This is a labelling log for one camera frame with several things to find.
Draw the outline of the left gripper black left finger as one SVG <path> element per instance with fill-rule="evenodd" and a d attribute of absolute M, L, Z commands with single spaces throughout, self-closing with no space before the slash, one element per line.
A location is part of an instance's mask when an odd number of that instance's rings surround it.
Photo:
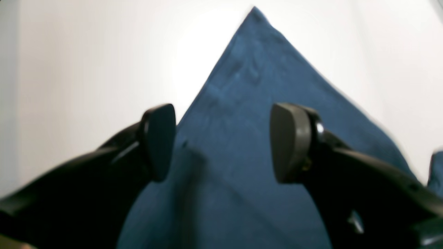
<path fill-rule="evenodd" d="M 38 249 L 115 249 L 141 191 L 162 182 L 176 135 L 172 104 L 148 109 L 95 151 L 1 199 L 1 235 Z"/>

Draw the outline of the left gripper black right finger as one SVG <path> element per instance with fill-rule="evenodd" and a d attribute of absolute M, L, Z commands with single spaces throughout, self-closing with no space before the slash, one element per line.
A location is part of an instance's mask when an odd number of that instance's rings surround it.
<path fill-rule="evenodd" d="M 275 103 L 275 178 L 302 184 L 334 249 L 441 249 L 442 200 L 401 170 L 351 149 L 311 108 Z"/>

